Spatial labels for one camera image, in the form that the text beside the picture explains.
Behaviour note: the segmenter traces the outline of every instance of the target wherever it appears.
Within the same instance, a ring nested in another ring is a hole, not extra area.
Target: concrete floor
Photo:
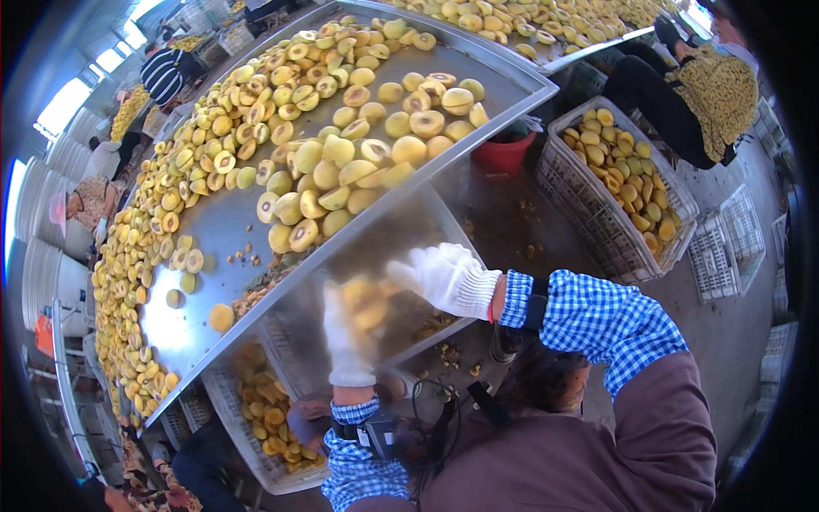
[[[303,8],[294,17],[303,16],[312,8],[314,4]],[[266,37],[268,34],[262,34],[254,45]],[[232,58],[211,70],[203,89],[231,70],[237,61]],[[661,279],[640,285],[643,293],[659,301],[674,319],[697,360],[722,464],[737,442],[746,419],[753,413],[758,397],[759,363],[771,327],[771,298],[777,270],[770,226],[781,214],[781,195],[771,158],[755,140],[744,143],[735,161],[727,168],[717,165],[707,171],[685,172],[680,177],[701,211],[719,206],[745,183],[757,209],[767,247],[765,261],[746,297],[700,303],[687,256]],[[531,176],[523,176],[517,183],[486,184],[471,179],[468,170],[460,166],[447,171],[438,180],[437,189],[459,220],[469,219],[474,223],[473,243],[490,268],[514,268],[537,275],[567,268],[600,275],[582,240],[540,194]],[[521,210],[519,198],[531,203],[532,208]],[[531,261],[524,256],[530,244],[541,244],[544,248]],[[433,377],[444,374],[447,382],[462,387],[471,382],[466,372],[473,360],[481,360],[481,377],[499,382],[506,367],[492,364],[488,357],[491,329],[475,323],[456,336],[455,342],[464,353],[464,363],[459,371],[443,368],[439,352],[434,349],[416,356],[406,367],[414,371],[428,369]],[[586,419],[600,421],[613,430],[611,400],[602,385],[603,369],[602,365],[597,365],[591,372],[584,412]],[[432,390],[424,390],[424,395],[431,393]],[[436,407],[436,401],[428,402],[430,414]],[[252,503],[251,496],[255,492],[248,489],[244,494]],[[286,496],[265,495],[260,505],[262,510],[268,511],[331,510],[318,488]]]

